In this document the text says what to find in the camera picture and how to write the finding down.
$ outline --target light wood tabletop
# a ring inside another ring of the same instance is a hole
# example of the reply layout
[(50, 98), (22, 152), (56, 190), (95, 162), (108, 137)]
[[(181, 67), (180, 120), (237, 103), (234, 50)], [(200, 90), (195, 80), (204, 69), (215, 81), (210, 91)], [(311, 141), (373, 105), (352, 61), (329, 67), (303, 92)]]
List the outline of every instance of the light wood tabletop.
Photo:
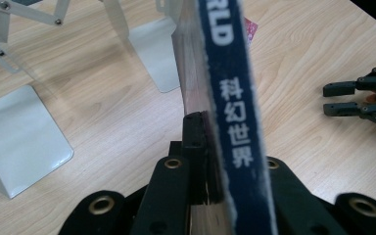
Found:
[[(121, 3), (130, 28), (162, 16), (155, 1)], [(376, 125), (322, 111), (369, 94), (324, 98), (322, 87), (376, 67), (376, 21), (349, 0), (245, 0), (244, 9), (258, 24), (250, 57), (266, 153), (328, 202), (345, 192), (376, 199)], [(0, 97), (32, 82), (74, 156), (16, 198), (0, 194), (0, 234), (57, 234), (89, 194), (146, 185), (169, 141), (181, 140), (180, 90), (158, 91), (101, 2), (72, 0), (62, 27), (13, 18), (9, 44), (36, 80), (0, 68)]]

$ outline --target wooden table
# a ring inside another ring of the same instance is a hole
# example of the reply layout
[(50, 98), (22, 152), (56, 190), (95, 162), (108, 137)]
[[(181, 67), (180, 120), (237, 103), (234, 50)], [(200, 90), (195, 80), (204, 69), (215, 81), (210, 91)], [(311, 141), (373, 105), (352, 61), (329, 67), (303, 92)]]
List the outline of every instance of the wooden table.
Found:
[[(161, 16), (153, 2), (122, 1), (130, 27)], [(349, 0), (246, 0), (244, 8), (258, 24), (250, 51), (267, 154), (329, 202), (343, 192), (376, 199), (376, 126), (322, 112), (324, 103), (366, 96), (323, 98), (322, 86), (376, 67), (376, 21)], [(0, 234), (57, 234), (87, 195), (129, 195), (148, 183), (169, 141), (181, 139), (181, 94), (157, 90), (98, 1), (72, 0), (62, 27), (14, 18), (11, 32), (75, 154), (13, 200), (0, 194)], [(0, 68), (0, 97), (29, 82)]]

